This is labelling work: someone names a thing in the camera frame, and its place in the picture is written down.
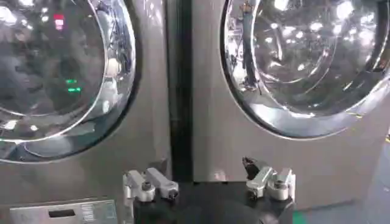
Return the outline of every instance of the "metal clamp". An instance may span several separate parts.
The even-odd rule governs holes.
[[[253,199],[264,197],[264,191],[267,186],[268,179],[275,173],[273,168],[264,166],[253,180],[246,183],[246,186]]]
[[[155,191],[155,186],[146,181],[138,171],[131,170],[127,173],[126,198],[137,198],[142,202],[150,202],[155,197]]]
[[[146,179],[160,190],[162,198],[175,200],[179,194],[179,184],[167,179],[156,168],[146,170]]]
[[[296,175],[291,169],[283,169],[268,181],[267,192],[276,200],[284,201],[289,197],[295,200]]]
[[[253,199],[262,198],[267,192],[275,200],[295,200],[296,175],[291,169],[277,173],[273,168],[264,166],[253,180],[247,181],[247,189]]]

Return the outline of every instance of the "gray washing machine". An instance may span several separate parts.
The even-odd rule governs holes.
[[[390,124],[389,1],[193,1],[193,172],[297,174],[297,208],[364,197]]]
[[[122,205],[125,171],[169,159],[164,3],[0,2],[0,217]]]

